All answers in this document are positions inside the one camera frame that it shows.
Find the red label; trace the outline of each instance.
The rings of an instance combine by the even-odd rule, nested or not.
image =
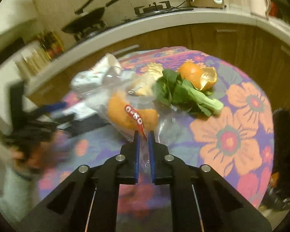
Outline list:
[[[137,110],[134,109],[131,105],[127,104],[125,106],[125,111],[136,121],[136,123],[138,124],[139,133],[147,141],[146,131],[145,131],[145,128],[144,128],[144,125],[143,125],[143,120],[142,120],[141,116],[139,115],[139,113],[137,112]]]

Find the orange flower pattern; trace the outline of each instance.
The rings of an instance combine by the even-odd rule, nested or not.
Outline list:
[[[56,186],[54,186],[54,183],[53,183],[55,175],[56,175],[56,170],[47,169],[39,181],[39,189],[40,190],[54,189],[56,187]]]
[[[75,146],[75,154],[80,157],[87,153],[88,140],[82,139]]]
[[[237,183],[237,191],[258,208],[268,187],[271,169],[265,167],[261,173],[260,181],[255,173],[243,175]]]
[[[148,216],[150,207],[147,201],[154,196],[153,184],[147,183],[145,177],[140,173],[136,185],[120,185],[118,199],[118,214],[131,214],[134,218]]]
[[[242,125],[258,129],[260,121],[266,133],[273,133],[270,102],[252,83],[242,83],[241,86],[231,85],[226,94],[229,103],[239,108],[237,114]]]
[[[70,92],[67,96],[63,98],[63,100],[67,103],[66,108],[72,107],[80,101],[80,99],[74,92]]]
[[[194,57],[194,61],[203,62],[204,61],[204,57],[200,56],[200,55],[197,55],[197,56]]]
[[[208,54],[206,54],[206,53],[203,53],[203,52],[201,53],[201,55],[203,55],[203,56],[209,56]]]
[[[63,182],[70,174],[70,171],[64,171],[59,177],[59,182]]]
[[[227,176],[233,166],[239,175],[261,166],[259,145],[254,139],[256,130],[244,128],[229,107],[224,107],[219,117],[194,120],[190,128],[197,142],[206,143],[200,150],[204,163],[222,177]]]
[[[271,164],[271,162],[273,161],[274,155],[272,153],[272,148],[270,146],[266,146],[264,148],[262,155],[263,155],[263,162]]]
[[[203,62],[201,62],[201,63],[196,63],[196,65],[200,66],[201,68],[207,67]]]
[[[142,74],[142,73],[145,73],[145,72],[147,72],[148,71],[148,66],[144,66],[144,67],[142,67],[141,69],[140,69],[140,74]]]

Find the orange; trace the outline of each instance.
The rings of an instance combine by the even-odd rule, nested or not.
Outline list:
[[[107,115],[113,123],[130,130],[137,130],[136,121],[125,111],[127,104],[129,102],[125,100],[124,92],[118,91],[114,93],[108,101]],[[158,112],[155,109],[137,109],[137,111],[147,132],[157,127]]]
[[[200,68],[192,62],[186,62],[179,67],[177,72],[199,90],[208,90],[217,82],[217,72],[214,67]]]
[[[192,62],[186,62],[178,68],[178,71],[182,78],[190,81],[193,86],[197,89],[201,89],[201,76],[203,74],[203,70],[196,64]]]

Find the kitchen counter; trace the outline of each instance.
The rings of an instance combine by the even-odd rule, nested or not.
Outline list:
[[[106,46],[146,32],[198,23],[233,23],[257,26],[290,46],[290,26],[281,20],[276,18],[266,20],[234,9],[195,8],[192,11],[174,12],[128,22],[78,44],[31,79],[26,95],[31,95],[67,67]]]

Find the table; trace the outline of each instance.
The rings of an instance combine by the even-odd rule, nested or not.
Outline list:
[[[192,166],[211,165],[257,208],[270,179],[274,154],[271,105],[262,89],[231,64],[184,47],[128,56],[121,60],[121,65],[125,70],[142,74],[152,62],[176,70],[186,61],[216,68],[218,81],[214,96],[224,103],[224,108],[218,117],[203,120],[188,116],[178,122],[183,131],[169,146],[169,152]],[[70,105],[79,101],[73,93],[65,100]],[[72,159],[49,170],[39,181],[41,198],[79,165],[100,165],[118,154],[125,143],[111,125],[83,134],[78,139]],[[158,212],[160,217],[169,220],[169,205],[168,187],[152,185],[149,174],[141,172],[136,186],[120,187],[118,226],[127,229],[125,226],[133,223],[144,231],[153,227],[157,231],[161,231],[161,227],[166,229],[170,223],[164,223],[163,219],[154,220],[152,213]]]

